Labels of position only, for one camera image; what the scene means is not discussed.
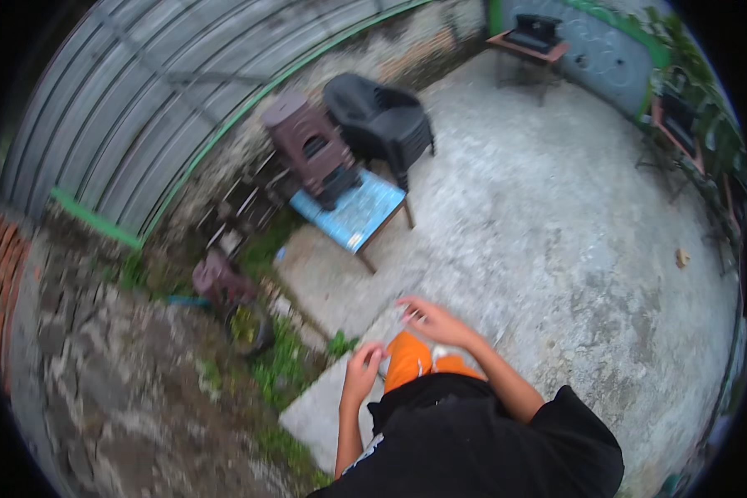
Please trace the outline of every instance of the black t-shirt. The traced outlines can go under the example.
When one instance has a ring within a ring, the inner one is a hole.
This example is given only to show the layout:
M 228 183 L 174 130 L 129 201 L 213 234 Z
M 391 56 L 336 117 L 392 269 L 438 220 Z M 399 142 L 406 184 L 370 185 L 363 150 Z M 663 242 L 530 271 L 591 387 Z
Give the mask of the black t-shirt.
M 570 386 L 529 424 L 489 384 L 420 377 L 369 404 L 377 436 L 329 496 L 612 497 L 625 469 L 614 435 Z

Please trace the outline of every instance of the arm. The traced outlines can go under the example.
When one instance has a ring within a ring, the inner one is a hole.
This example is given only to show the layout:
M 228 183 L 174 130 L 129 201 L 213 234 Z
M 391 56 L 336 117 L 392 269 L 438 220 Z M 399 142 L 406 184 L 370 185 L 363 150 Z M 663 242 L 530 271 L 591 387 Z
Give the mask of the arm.
M 545 404 L 542 395 L 496 353 L 481 335 L 473 332 L 463 347 L 468 350 L 490 380 L 493 391 L 507 412 L 527 424 Z
M 334 478 L 337 481 L 346 467 L 362 454 L 362 436 L 358 415 L 360 405 L 340 402 L 340 424 L 338 428 L 338 456 L 334 461 Z
M 407 305 L 402 321 L 418 333 L 440 344 L 467 350 L 487 374 L 493 391 L 516 421 L 527 424 L 545 404 L 542 395 L 501 358 L 481 335 L 461 320 L 436 304 L 417 297 L 405 297 L 396 304 Z
M 338 456 L 334 461 L 334 478 L 338 480 L 346 467 L 362 454 L 359 413 L 362 401 L 371 392 L 379 363 L 387 356 L 381 343 L 363 344 L 346 365 L 346 380 L 340 397 Z

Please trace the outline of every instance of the blue table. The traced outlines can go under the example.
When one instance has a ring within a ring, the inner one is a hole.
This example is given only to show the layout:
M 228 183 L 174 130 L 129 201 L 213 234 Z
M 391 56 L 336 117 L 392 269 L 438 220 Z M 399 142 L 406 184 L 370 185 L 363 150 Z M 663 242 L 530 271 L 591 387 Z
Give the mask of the blue table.
M 370 171 L 360 170 L 360 177 L 362 186 L 343 194 L 334 211 L 321 209 L 304 189 L 290 199 L 290 205 L 329 238 L 360 258 L 370 273 L 376 273 L 376 268 L 363 254 L 368 244 L 401 208 L 404 208 L 410 229 L 415 223 L 407 194 L 402 189 Z

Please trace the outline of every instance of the hand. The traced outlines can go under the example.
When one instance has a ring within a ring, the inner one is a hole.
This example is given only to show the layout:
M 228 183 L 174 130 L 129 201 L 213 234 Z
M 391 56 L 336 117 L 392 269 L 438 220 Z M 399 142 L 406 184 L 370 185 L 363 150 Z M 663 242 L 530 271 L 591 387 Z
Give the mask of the hand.
M 425 335 L 426 339 L 468 349 L 471 342 L 478 338 L 473 329 L 436 304 L 428 303 L 414 295 L 396 301 L 396 306 L 404 304 L 407 305 L 407 309 L 404 310 L 401 323 Z
M 365 343 L 355 352 L 346 364 L 346 380 L 343 383 L 343 394 L 340 407 L 359 410 L 362 400 L 373 389 L 379 363 L 387 357 L 387 350 L 382 343 Z

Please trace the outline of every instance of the black plastic chair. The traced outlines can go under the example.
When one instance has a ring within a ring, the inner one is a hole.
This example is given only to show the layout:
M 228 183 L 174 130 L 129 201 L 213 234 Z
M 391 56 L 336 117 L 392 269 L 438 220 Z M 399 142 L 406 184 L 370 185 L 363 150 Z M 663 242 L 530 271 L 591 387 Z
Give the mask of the black plastic chair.
M 360 157 L 388 163 L 396 183 L 409 191 L 407 170 L 432 146 L 434 134 L 415 95 L 352 73 L 338 75 L 324 86 L 330 118 Z

